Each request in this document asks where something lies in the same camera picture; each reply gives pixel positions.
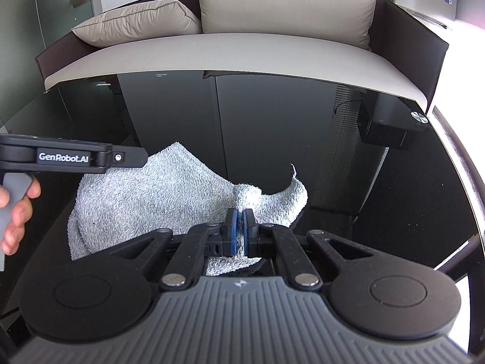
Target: black circular disc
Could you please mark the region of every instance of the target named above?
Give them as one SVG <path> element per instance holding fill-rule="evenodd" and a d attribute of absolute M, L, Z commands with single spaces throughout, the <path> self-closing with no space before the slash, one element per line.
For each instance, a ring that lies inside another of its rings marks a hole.
<path fill-rule="evenodd" d="M 348 261 L 330 287 L 329 301 L 351 326 L 392 340 L 447 332 L 461 306 L 460 293 L 445 274 L 375 257 Z"/>
<path fill-rule="evenodd" d="M 20 310 L 38 335 L 88 342 L 134 325 L 151 304 L 151 288 L 126 261 L 113 256 L 81 259 L 26 284 Z"/>

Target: metal bolt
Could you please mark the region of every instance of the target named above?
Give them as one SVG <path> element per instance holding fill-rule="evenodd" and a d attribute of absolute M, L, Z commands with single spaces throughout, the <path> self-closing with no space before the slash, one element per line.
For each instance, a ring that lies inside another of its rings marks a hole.
<path fill-rule="evenodd" d="M 162 278 L 162 282 L 167 286 L 182 286 L 186 282 L 185 276 L 181 274 L 167 274 Z"/>
<path fill-rule="evenodd" d="M 316 275 L 313 274 L 298 274 L 295 277 L 295 282 L 298 283 L 300 286 L 315 286 L 320 279 Z"/>

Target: gray towel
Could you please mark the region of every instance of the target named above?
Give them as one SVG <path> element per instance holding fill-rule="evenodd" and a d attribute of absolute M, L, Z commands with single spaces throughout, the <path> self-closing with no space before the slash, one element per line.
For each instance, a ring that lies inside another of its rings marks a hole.
<path fill-rule="evenodd" d="M 67 224 L 71 257 L 79 259 L 160 227 L 184 234 L 196 224 L 222 222 L 229 207 L 251 208 L 258 223 L 288 227 L 307 199 L 294 168 L 286 190 L 265 195 L 251 185 L 233 185 L 174 143 L 149 157 L 143 168 L 84 175 Z M 259 260 L 244 257 L 239 231 L 237 255 L 209 259 L 207 275 L 235 271 Z"/>

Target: beige pillow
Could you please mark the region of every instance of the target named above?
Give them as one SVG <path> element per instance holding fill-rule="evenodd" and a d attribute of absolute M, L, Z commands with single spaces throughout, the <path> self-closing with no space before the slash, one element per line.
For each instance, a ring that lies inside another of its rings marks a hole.
<path fill-rule="evenodd" d="M 363 49 L 376 0 L 199 0 L 204 33 L 272 33 Z"/>
<path fill-rule="evenodd" d="M 157 0 L 102 13 L 72 31 L 84 42 L 104 48 L 149 38 L 200 34 L 202 30 L 197 17 L 180 1 Z"/>

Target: gray handle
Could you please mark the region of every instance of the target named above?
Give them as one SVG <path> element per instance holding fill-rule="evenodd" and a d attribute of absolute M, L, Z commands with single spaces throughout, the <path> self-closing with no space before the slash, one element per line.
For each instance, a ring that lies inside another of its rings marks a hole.
<path fill-rule="evenodd" d="M 32 177 L 24 173 L 7 172 L 3 178 L 3 187 L 10 193 L 8 204 L 0 209 L 0 241 L 3 239 L 5 228 L 12 219 L 14 205 L 23 199 L 32 184 Z M 4 270 L 5 254 L 0 246 L 0 271 Z"/>

